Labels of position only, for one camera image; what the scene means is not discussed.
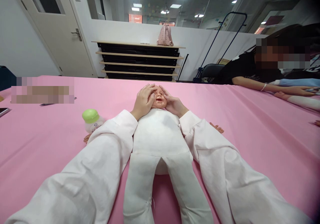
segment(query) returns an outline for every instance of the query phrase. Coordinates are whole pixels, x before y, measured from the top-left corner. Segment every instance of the chair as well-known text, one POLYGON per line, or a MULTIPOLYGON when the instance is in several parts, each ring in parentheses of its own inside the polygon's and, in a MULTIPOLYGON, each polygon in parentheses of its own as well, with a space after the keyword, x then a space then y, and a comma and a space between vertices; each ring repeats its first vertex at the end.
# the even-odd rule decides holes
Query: chair
POLYGON ((224 67, 225 67, 225 65, 220 65, 220 64, 206 65, 200 73, 200 83, 203 83, 202 78, 204 78, 204 77, 208 77, 208 78, 217 77, 219 72, 221 71, 221 69, 224 67))

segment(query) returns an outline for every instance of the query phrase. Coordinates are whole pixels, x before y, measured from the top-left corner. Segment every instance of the green bottle cap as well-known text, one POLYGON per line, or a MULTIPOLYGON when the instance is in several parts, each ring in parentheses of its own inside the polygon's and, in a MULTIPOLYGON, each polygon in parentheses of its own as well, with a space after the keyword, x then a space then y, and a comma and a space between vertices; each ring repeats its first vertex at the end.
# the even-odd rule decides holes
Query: green bottle cap
POLYGON ((99 119, 99 114, 95 109, 87 109, 82 113, 82 118, 86 123, 94 123, 99 119))

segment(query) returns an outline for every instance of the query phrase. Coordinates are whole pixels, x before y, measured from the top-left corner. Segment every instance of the hand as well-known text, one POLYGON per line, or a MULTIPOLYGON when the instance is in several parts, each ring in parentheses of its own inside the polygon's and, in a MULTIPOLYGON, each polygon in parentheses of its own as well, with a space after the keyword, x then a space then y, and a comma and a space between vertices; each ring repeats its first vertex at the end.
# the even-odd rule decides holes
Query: hand
POLYGON ((136 102, 131 112, 137 121, 150 111, 154 102, 154 93, 152 95, 150 94, 155 90, 157 90, 157 88, 154 87, 154 84, 147 84, 138 92, 136 102))
POLYGON ((218 132, 220 132, 221 134, 222 133, 224 133, 224 130, 221 128, 221 127, 219 127, 218 125, 213 125, 211 122, 210 122, 210 125, 211 126, 213 126, 214 127, 214 129, 216 129, 218 132))
POLYGON ((167 111, 171 112, 174 115, 177 115, 181 118, 184 114, 186 114, 189 110, 182 104, 178 97, 173 97, 171 94, 163 88, 163 86, 159 86, 163 93, 164 97, 167 99, 168 103, 165 107, 167 111))
POLYGON ((88 144, 88 140, 89 137, 92 135, 92 133, 90 133, 89 135, 86 135, 85 138, 83 139, 83 142, 85 142, 86 144, 88 144))
POLYGON ((315 93, 307 92, 305 90, 311 89, 311 88, 314 88, 314 87, 293 86, 293 87, 283 87, 281 91, 289 95, 310 97, 310 96, 314 96, 315 93))

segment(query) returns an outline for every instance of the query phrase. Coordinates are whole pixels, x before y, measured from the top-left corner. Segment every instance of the shelf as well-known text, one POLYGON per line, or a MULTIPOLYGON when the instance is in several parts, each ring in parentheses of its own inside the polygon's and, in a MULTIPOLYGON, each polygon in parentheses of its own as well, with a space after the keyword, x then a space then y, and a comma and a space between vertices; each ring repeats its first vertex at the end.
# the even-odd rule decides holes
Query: shelf
POLYGON ((175 79, 172 79, 172 81, 155 81, 155 80, 135 80, 135 79, 115 79, 114 80, 130 80, 130 81, 154 81, 154 82, 177 82, 175 79))
POLYGON ((162 66, 162 65, 147 65, 147 64, 131 64, 131 63, 116 63, 116 62, 99 62, 100 64, 119 65, 119 66, 145 66, 145 67, 165 67, 165 68, 181 68, 181 66, 162 66))
POLYGON ((172 74, 166 74, 166 73, 146 73, 146 72, 119 72, 119 71, 106 71, 104 68, 101 70, 101 72, 106 73, 120 73, 120 74, 136 74, 136 75, 155 75, 155 76, 178 76, 178 74, 173 71, 172 74))
POLYGON ((113 52, 96 52, 96 54, 101 54, 101 55, 113 55, 113 56, 152 57, 152 58, 164 58, 164 59, 183 59, 183 57, 151 56, 151 55, 113 53, 113 52))
POLYGON ((107 44, 118 44, 118 45, 131 45, 131 46, 151 46, 151 47, 164 47, 164 48, 181 48, 181 46, 161 46, 161 45, 152 45, 152 44, 141 44, 141 43, 131 43, 131 42, 112 42, 112 41, 91 41, 96 43, 107 43, 107 44))

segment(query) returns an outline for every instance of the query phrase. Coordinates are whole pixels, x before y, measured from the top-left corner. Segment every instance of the doll face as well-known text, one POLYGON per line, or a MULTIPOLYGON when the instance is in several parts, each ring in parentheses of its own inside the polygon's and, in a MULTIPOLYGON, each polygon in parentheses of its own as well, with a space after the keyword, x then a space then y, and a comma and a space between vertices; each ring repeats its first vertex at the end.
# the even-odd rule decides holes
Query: doll face
POLYGON ((154 102, 151 108, 165 108, 167 106, 167 99, 164 98, 164 93, 162 89, 158 86, 154 87, 157 87, 157 90, 152 92, 154 93, 154 102))

